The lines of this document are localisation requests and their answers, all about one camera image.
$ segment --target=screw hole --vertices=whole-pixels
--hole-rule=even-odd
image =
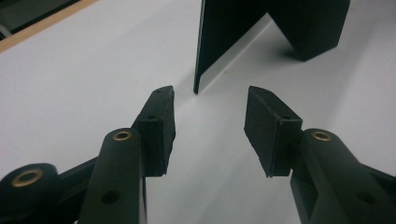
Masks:
[[[124,141],[132,137],[130,132],[119,132],[114,134],[113,139],[116,141]]]
[[[357,192],[356,197],[364,203],[368,203],[368,204],[375,203],[375,198],[371,194],[366,193],[366,192],[361,192],[361,191]]]
[[[15,188],[26,187],[34,184],[43,176],[43,171],[40,168],[35,168],[23,171],[12,180],[12,186]]]
[[[102,197],[102,202],[106,204],[114,203],[120,198],[120,192],[118,190],[109,190]]]
[[[328,141],[331,141],[331,140],[332,140],[332,136],[329,135],[329,134],[327,134],[327,133],[323,133],[323,132],[314,132],[314,133],[312,133],[312,135],[313,135],[316,139],[318,139],[318,140],[320,140],[320,141],[328,142]]]

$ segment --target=white table surface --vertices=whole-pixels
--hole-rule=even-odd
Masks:
[[[396,172],[396,2],[352,0],[339,46],[306,63],[271,21],[192,92],[200,0],[101,0],[0,54],[0,176],[64,172],[173,85],[168,175],[148,178],[148,223],[299,223],[289,177],[265,178],[244,134],[248,86],[273,91],[304,129],[336,133],[362,163]]]

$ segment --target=wooden edge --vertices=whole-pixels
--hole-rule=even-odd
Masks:
[[[63,10],[48,16],[46,19],[17,32],[8,38],[5,38],[4,40],[0,41],[0,53],[12,48],[30,36],[45,30],[56,22],[73,15],[74,13],[82,10],[84,7],[87,7],[95,2],[97,2],[97,0],[80,0],[79,2],[76,2],[75,4],[66,7]]]

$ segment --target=black bracket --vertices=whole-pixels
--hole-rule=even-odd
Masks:
[[[97,158],[57,174],[23,166],[0,182],[0,223],[147,223],[146,177],[166,174],[176,136],[173,87],[154,91],[132,128],[109,133]]]
[[[396,178],[365,166],[335,134],[309,129],[272,92],[250,87],[245,132],[267,176],[287,176],[302,223],[395,223]]]
[[[349,0],[202,0],[194,92],[201,76],[265,13],[302,61],[335,48]]]

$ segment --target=brass insert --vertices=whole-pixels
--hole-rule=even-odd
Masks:
[[[43,171],[40,168],[34,168],[23,171],[12,180],[12,186],[15,188],[22,188],[34,184],[43,176]]]
[[[114,134],[113,139],[116,141],[124,141],[131,137],[132,137],[132,134],[130,132],[121,131],[121,132]]]
[[[324,142],[332,141],[332,136],[329,135],[328,133],[313,132],[312,136],[314,136],[314,138],[316,138],[316,139],[318,139],[320,141],[324,141]]]

